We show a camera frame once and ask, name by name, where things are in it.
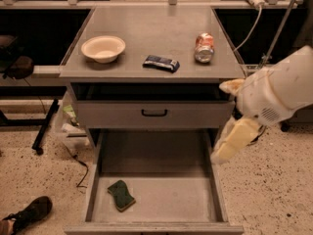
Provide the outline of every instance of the red can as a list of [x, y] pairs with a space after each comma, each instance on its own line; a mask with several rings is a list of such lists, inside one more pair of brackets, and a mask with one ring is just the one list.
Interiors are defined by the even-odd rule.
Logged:
[[195, 48], [195, 59], [201, 63], [211, 61], [214, 54], [213, 36], [202, 33], [197, 37]]

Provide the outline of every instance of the black handle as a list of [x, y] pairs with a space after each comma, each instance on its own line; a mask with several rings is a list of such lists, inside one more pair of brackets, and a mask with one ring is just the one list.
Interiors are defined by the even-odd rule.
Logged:
[[163, 112], [156, 114], [156, 113], [148, 113], [147, 110], [141, 110], [141, 115], [144, 117], [165, 117], [167, 115], [168, 110], [165, 109]]

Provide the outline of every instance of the closed drawer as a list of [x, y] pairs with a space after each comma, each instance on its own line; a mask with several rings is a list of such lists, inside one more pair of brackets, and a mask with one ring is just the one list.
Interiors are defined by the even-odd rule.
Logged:
[[[91, 168], [83, 222], [67, 235], [240, 235], [227, 220], [205, 131], [109, 130]], [[108, 187], [123, 180], [136, 203], [124, 212]]]
[[218, 128], [234, 102], [78, 102], [82, 125], [95, 128]]

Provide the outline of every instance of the cabinet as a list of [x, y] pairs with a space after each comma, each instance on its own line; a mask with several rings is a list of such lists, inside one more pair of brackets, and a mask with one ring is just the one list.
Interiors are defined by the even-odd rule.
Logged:
[[[216, 36], [206, 66], [193, 57], [202, 31]], [[116, 62], [80, 55], [81, 44], [100, 34], [125, 40]], [[181, 67], [145, 70], [148, 54], [170, 56]], [[209, 7], [96, 8], [61, 77], [95, 149], [82, 223], [66, 234], [243, 234], [228, 222], [209, 154], [235, 106], [219, 83], [244, 75]], [[125, 212], [108, 193], [119, 179], [136, 199]]]

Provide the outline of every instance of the floor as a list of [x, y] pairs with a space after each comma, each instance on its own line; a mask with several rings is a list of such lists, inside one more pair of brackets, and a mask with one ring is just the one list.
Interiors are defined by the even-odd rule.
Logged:
[[[31, 107], [13, 107], [10, 118], [41, 118]], [[43, 141], [44, 154], [31, 149], [38, 127], [0, 128], [0, 216], [18, 212], [34, 198], [50, 196], [49, 217], [21, 234], [65, 234], [64, 226], [77, 224], [85, 200], [76, 188], [93, 153], [88, 146], [68, 149], [56, 133], [56, 118]], [[231, 224], [242, 225], [245, 235], [313, 234], [313, 126], [293, 126], [285, 133], [268, 128], [258, 142], [218, 168]], [[88, 184], [88, 176], [82, 185]]]

